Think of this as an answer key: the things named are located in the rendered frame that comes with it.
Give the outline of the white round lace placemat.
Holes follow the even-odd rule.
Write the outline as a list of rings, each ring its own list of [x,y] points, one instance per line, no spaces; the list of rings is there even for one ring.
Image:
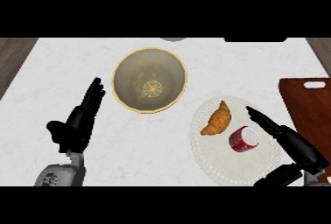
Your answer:
[[[229,126],[222,134],[203,136],[203,128],[222,102],[231,110]],[[191,120],[189,137],[195,160],[204,173],[220,186],[253,186],[279,166],[282,148],[259,124],[251,121],[247,106],[254,107],[244,99],[219,96],[198,107]],[[245,152],[237,152],[232,149],[229,137],[242,126],[253,128],[257,132],[259,145]]]

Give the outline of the brown wooden cutting board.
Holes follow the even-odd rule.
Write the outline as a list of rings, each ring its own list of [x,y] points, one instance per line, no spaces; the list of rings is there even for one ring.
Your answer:
[[[331,178],[331,78],[282,78],[278,87],[296,130],[330,162],[318,177],[327,182]]]

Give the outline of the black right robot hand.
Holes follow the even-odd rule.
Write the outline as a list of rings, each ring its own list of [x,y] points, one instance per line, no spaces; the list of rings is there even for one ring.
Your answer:
[[[318,148],[288,126],[278,125],[273,120],[250,106],[245,108],[251,120],[273,137],[287,155],[294,160],[291,164],[282,164],[253,185],[288,186],[303,177],[302,172],[307,172],[310,175],[319,174],[330,166],[330,162]]]

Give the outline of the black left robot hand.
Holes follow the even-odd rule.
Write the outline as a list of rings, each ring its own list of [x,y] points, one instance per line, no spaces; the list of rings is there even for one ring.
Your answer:
[[[87,88],[83,101],[74,107],[67,121],[47,123],[46,129],[50,132],[53,143],[59,145],[59,153],[81,153],[87,148],[105,93],[101,78],[96,77]]]

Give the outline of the golden brown croissant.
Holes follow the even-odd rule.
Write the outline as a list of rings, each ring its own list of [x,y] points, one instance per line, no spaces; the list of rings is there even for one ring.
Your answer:
[[[201,130],[203,136],[213,136],[222,134],[231,124],[232,114],[225,101],[220,102],[219,108],[214,110],[208,124]]]

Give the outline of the grey bowl with gold rim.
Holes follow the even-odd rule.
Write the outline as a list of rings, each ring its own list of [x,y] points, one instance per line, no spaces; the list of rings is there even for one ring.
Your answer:
[[[188,84],[188,70],[179,56],[167,49],[143,47],[118,62],[111,88],[118,103],[140,114],[155,114],[180,99]]]

